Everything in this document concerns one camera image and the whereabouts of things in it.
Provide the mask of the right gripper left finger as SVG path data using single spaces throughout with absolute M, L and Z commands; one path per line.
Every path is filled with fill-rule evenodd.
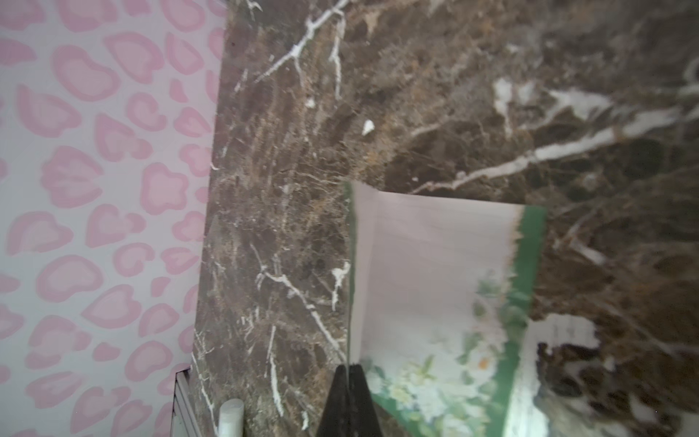
M 345 365 L 338 366 L 316 431 L 317 437 L 346 437 L 350 435 L 348 382 L 347 367 Z

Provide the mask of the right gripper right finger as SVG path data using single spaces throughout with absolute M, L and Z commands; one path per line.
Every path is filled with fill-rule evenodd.
M 349 435 L 382 437 L 371 391 L 360 364 L 349 366 Z

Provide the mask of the green floral letter paper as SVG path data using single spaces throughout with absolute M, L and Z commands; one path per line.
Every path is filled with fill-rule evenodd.
M 413 436 L 523 436 L 525 335 L 544 240 L 535 206 L 346 187 L 347 358 Z

